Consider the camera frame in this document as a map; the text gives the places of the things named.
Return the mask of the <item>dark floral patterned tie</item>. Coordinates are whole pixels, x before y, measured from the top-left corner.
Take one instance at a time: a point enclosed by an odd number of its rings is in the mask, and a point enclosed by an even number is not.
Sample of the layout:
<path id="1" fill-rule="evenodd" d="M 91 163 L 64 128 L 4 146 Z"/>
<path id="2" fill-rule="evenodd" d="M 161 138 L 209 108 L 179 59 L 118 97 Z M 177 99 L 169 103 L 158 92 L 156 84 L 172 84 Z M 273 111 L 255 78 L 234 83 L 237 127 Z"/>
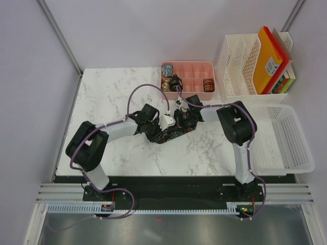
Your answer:
<path id="1" fill-rule="evenodd" d="M 195 129 L 196 129 L 196 126 L 191 126 L 191 127 L 183 128 L 183 130 L 180 131 L 180 130 L 176 130 L 174 128 L 174 126 L 171 126 L 171 127 L 166 128 L 163 131 L 166 133 L 165 140 L 166 140 L 166 142 L 168 142 L 168 141 L 178 138 L 184 134 L 187 134 L 191 131 L 194 131 Z"/>

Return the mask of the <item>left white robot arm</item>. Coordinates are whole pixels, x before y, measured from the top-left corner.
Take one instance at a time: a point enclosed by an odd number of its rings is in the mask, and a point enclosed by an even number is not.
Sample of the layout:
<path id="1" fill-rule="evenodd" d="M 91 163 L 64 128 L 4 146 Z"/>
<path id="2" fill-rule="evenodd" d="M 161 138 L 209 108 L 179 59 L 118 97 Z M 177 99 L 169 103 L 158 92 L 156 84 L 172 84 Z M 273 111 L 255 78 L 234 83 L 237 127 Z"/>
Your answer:
<path id="1" fill-rule="evenodd" d="M 108 143 L 117 139 L 144 133 L 148 140 L 162 132 L 160 120 L 170 116 L 166 111 L 160 115 L 159 110 L 145 104 L 142 110 L 127 114 L 124 118 L 102 125 L 89 121 L 83 122 L 66 148 L 72 169 L 81 171 L 87 181 L 94 186 L 94 194 L 101 201 L 108 200 L 112 188 L 105 174 L 101 161 Z"/>

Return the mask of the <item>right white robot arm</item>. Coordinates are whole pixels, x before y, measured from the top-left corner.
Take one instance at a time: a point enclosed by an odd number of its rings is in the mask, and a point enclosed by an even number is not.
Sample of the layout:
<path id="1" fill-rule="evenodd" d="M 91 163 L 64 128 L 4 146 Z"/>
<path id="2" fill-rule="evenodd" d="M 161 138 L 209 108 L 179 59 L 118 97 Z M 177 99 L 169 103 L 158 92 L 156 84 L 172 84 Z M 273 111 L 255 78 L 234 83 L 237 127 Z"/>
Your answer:
<path id="1" fill-rule="evenodd" d="M 180 126 L 189 123 L 217 121 L 223 133 L 232 144 L 235 157 L 235 188 L 234 195 L 240 201 L 252 196 L 257 188 L 256 175 L 251 169 L 250 145 L 257 132 L 257 125 L 241 101 L 227 105 L 204 106 L 197 95 L 188 98 L 178 97 L 178 110 L 186 113 L 184 119 L 177 119 Z"/>

